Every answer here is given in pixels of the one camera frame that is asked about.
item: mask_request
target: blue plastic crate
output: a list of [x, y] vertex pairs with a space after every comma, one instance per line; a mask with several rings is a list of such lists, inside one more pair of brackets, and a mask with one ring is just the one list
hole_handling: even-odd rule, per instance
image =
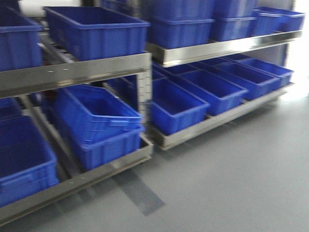
[[0, 0], [0, 6], [12, 7], [14, 10], [20, 12], [18, 0]]
[[81, 144], [92, 144], [140, 126], [141, 115], [108, 90], [86, 85], [58, 90], [55, 112]]
[[267, 13], [260, 10], [254, 10], [253, 17], [255, 21], [251, 22], [251, 36], [269, 35], [278, 30], [281, 15], [274, 13]]
[[166, 76], [157, 70], [153, 70], [153, 80], [165, 79]]
[[270, 8], [270, 7], [258, 7], [258, 9], [261, 11], [281, 15], [280, 25], [277, 29], [278, 31], [283, 31], [283, 32], [295, 31], [295, 30], [301, 30], [303, 28], [303, 24], [304, 24], [304, 20], [306, 16], [306, 14], [304, 13]]
[[237, 63], [221, 64], [217, 65], [216, 68], [219, 68], [225, 72], [241, 77], [242, 79], [259, 84], [261, 86], [260, 93], [256, 94], [255, 96], [262, 96], [267, 93], [270, 93], [271, 91], [274, 90], [274, 87], [277, 86], [281, 81], [274, 75], [251, 69], [242, 64]]
[[290, 79], [294, 71], [286, 69], [284, 67], [268, 63], [259, 59], [244, 59], [240, 60], [239, 63], [249, 66], [251, 68], [257, 69], [260, 72], [267, 72], [268, 74], [273, 74], [275, 77], [279, 78], [277, 86], [274, 87], [274, 90], [286, 86], [290, 83]]
[[144, 127], [139, 125], [132, 131], [127, 131], [102, 141], [84, 145], [79, 142], [65, 122], [49, 108], [50, 114], [55, 119], [55, 127], [60, 130], [62, 137], [68, 138], [74, 155], [86, 170], [94, 169], [112, 160], [127, 155], [140, 148], [140, 133]]
[[41, 29], [12, 8], [0, 7], [0, 71], [41, 66]]
[[212, 17], [215, 0], [153, 0], [152, 15], [165, 20], [197, 20]]
[[102, 7], [123, 14], [132, 15], [132, 9], [125, 2], [118, 0], [102, 0]]
[[213, 19], [170, 21], [153, 18], [150, 40], [167, 49], [206, 44], [213, 22]]
[[242, 77], [239, 77], [239, 76], [236, 76], [231, 73], [225, 72], [220, 69], [215, 69], [215, 68], [211, 68], [209, 69], [209, 71], [227, 81], [230, 81], [238, 86], [241, 86], [247, 89], [248, 92], [243, 96], [244, 99], [253, 100], [269, 92], [269, 88], [270, 88], [269, 83], [266, 81], [258, 82], [257, 81], [258, 79], [256, 79], [256, 81], [250, 81]]
[[44, 9], [50, 37], [79, 60], [143, 53], [148, 22], [101, 7]]
[[56, 185], [56, 156], [30, 117], [0, 122], [0, 207]]
[[0, 121], [21, 116], [21, 109], [14, 98], [0, 99]]
[[249, 17], [257, 0], [216, 0], [214, 18]]
[[246, 56], [244, 54], [238, 53], [238, 54], [233, 54], [233, 55], [229, 55], [229, 56], [225, 56], [225, 57], [221, 57], [222, 59], [226, 59], [228, 61], [237, 61], [237, 60], [242, 60], [242, 59], [247, 59], [247, 58], [251, 58], [249, 56]]
[[211, 28], [210, 38], [215, 41], [227, 41], [246, 38], [250, 34], [250, 25], [255, 17], [219, 18]]
[[218, 115], [241, 104], [246, 89], [205, 70], [187, 72], [173, 78], [178, 85], [210, 104], [209, 114]]
[[153, 81], [151, 122], [165, 135], [204, 120], [209, 104], [167, 79]]
[[206, 60], [202, 60], [200, 61], [200, 63], [205, 64], [205, 65], [209, 65], [209, 66], [214, 66], [214, 65], [218, 65], [218, 64], [222, 64], [222, 63], [226, 63], [228, 62], [226, 59], [223, 58], [213, 58], [213, 59], [206, 59]]

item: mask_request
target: metal shelf frame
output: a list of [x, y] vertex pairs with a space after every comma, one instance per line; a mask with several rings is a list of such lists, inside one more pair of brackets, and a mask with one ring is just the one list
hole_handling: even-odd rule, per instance
[[1, 207], [0, 226], [143, 163], [151, 159], [154, 150], [153, 144], [142, 133], [140, 149], [85, 172], [55, 128], [47, 122], [40, 108], [34, 107], [26, 96], [33, 92], [136, 74], [139, 112], [143, 116], [143, 123], [146, 123], [152, 99], [150, 53], [78, 62], [49, 40], [46, 33], [41, 34], [40, 46], [52, 65], [0, 72], [0, 99], [20, 98], [26, 108], [25, 112], [32, 117], [57, 154], [57, 170], [62, 181], [56, 186]]
[[0, 99], [111, 78], [137, 75], [139, 112], [148, 120], [152, 99], [151, 54], [75, 62], [41, 35], [41, 47], [54, 65], [0, 72]]
[[147, 44], [146, 50], [153, 54], [154, 61], [168, 68], [205, 59], [287, 44], [301, 37], [301, 35], [302, 31], [298, 30], [175, 49], [164, 49], [149, 43]]
[[278, 98], [279, 96], [287, 93], [286, 88], [287, 87], [284, 87], [274, 92], [268, 93], [260, 98], [254, 99], [252, 101], [247, 101], [242, 105], [217, 116], [209, 116], [204, 121], [169, 136], [164, 135], [156, 127], [151, 126], [150, 130], [152, 139], [156, 142], [156, 144], [160, 146], [162, 150], [169, 150], [179, 144], [182, 144], [190, 139], [193, 139], [216, 127], [219, 127], [227, 122], [230, 122], [238, 117], [241, 117], [262, 107], [267, 102], [270, 102]]

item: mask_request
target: stacked crates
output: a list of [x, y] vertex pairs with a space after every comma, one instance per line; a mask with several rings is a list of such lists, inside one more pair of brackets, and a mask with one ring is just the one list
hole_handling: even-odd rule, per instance
[[161, 47], [178, 47], [208, 42], [214, 0], [154, 0], [150, 41]]
[[210, 38], [227, 41], [249, 37], [253, 8], [257, 0], [216, 0]]
[[144, 51], [148, 22], [101, 7], [44, 9], [50, 37], [78, 60], [128, 56]]
[[0, 6], [0, 71], [41, 66], [41, 29], [13, 8]]
[[108, 90], [88, 85], [58, 89], [48, 118], [67, 137], [86, 170], [140, 147], [141, 115]]

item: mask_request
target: shelf tray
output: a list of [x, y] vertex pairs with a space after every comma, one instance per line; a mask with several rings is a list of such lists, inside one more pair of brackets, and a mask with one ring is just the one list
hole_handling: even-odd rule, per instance
[[146, 50], [153, 54], [153, 58], [156, 62], [167, 68], [200, 60], [287, 44], [301, 37], [301, 35], [302, 31], [298, 30], [175, 49], [164, 49], [149, 43], [146, 46]]

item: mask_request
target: storage rack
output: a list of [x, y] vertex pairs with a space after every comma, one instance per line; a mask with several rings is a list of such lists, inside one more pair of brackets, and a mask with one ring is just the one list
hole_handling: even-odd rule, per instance
[[287, 44], [301, 37], [301, 35], [302, 31], [297, 30], [174, 49], [164, 49], [160, 46], [149, 43], [147, 44], [146, 50], [153, 54], [153, 58], [157, 63], [168, 68], [205, 59]]
[[139, 112], [143, 115], [144, 122], [147, 122], [148, 106], [152, 98], [150, 53], [76, 62], [70, 54], [49, 40], [46, 33], [41, 34], [40, 45], [44, 56], [52, 65], [0, 72], [0, 98], [20, 96], [26, 114], [32, 116], [57, 154], [60, 164], [57, 166], [58, 175], [62, 181], [54, 187], [0, 208], [0, 226], [143, 163], [151, 159], [153, 153], [152, 143], [142, 134], [141, 146], [137, 151], [83, 172], [40, 108], [35, 107], [26, 96], [33, 92], [136, 74]]
[[[287, 44], [301, 37], [301, 35], [302, 31], [298, 30], [175, 49], [164, 49], [160, 46], [149, 43], [147, 44], [147, 51], [153, 54], [154, 61], [167, 68], [205, 59]], [[246, 101], [242, 105], [217, 116], [207, 116], [204, 121], [169, 136], [164, 135], [156, 127], [151, 126], [150, 131], [152, 139], [161, 149], [169, 150], [218, 126], [241, 117], [286, 92], [286, 87], [284, 87], [255, 100]]]

